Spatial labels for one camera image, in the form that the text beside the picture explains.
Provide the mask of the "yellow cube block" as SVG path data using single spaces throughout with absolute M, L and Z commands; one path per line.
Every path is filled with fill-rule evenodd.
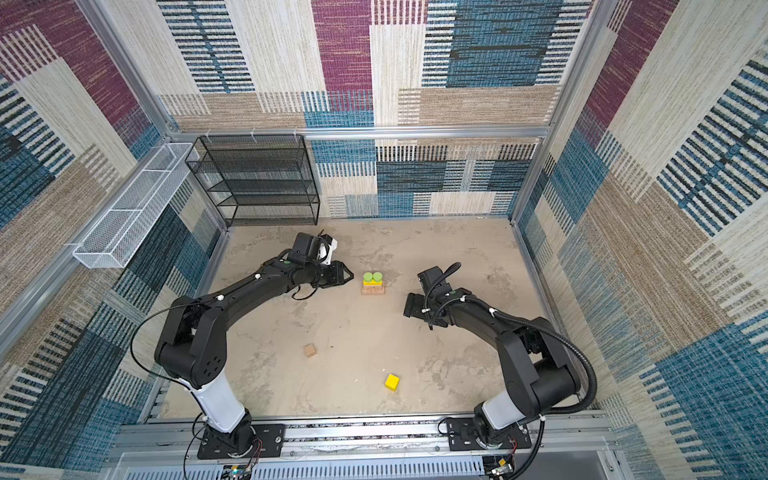
M 396 392 L 400 384 L 400 378 L 394 374 L 388 374 L 385 380 L 385 388 L 389 391 Z

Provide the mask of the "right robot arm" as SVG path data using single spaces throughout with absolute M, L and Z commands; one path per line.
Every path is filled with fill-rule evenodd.
M 455 263 L 445 271 L 432 267 L 418 273 L 423 292 L 408 295 L 404 315 L 423 320 L 431 329 L 464 329 L 494 347 L 503 390 L 475 408 L 473 423 L 481 445 L 496 446 L 506 441 L 513 426 L 538 418 L 578 393 L 581 378 L 570 350 L 548 320 L 511 316 L 465 288 L 453 288 L 448 277 L 459 268 Z

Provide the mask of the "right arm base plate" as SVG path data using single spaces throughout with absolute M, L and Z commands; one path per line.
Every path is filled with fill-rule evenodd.
M 474 418 L 444 417 L 437 431 L 448 439 L 450 451 L 528 449 L 533 444 L 528 431 L 515 423 L 482 433 Z

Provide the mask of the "natural wood block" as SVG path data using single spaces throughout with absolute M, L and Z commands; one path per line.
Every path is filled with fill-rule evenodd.
M 361 288 L 362 295 L 384 295 L 385 293 L 384 285 L 363 285 Z

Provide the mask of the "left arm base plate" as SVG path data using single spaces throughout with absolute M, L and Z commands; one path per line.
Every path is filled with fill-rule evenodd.
M 284 424 L 251 424 L 224 434 L 206 426 L 198 447 L 198 460 L 277 458 L 283 448 Z

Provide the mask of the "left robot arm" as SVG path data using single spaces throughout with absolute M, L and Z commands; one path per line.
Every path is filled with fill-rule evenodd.
M 155 362 L 189 389 L 206 417 L 206 432 L 224 454 L 243 457 L 256 447 L 252 416 L 225 373 L 230 328 L 262 304 L 308 285 L 343 286 L 354 278 L 333 258 L 338 242 L 328 234 L 298 233 L 293 246 L 243 279 L 202 297 L 172 303 L 160 333 Z

